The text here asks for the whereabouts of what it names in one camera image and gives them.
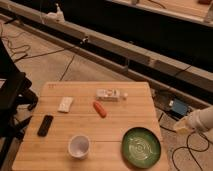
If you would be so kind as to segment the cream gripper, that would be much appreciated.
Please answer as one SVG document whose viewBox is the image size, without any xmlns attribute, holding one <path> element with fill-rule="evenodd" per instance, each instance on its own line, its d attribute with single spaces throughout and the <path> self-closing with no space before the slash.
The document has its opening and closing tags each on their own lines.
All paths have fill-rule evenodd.
<svg viewBox="0 0 213 171">
<path fill-rule="evenodd" d="M 173 130 L 177 134 L 191 133 L 194 131 L 194 129 L 189 125 L 187 117 L 183 117 L 181 121 L 176 122 L 173 125 Z"/>
</svg>

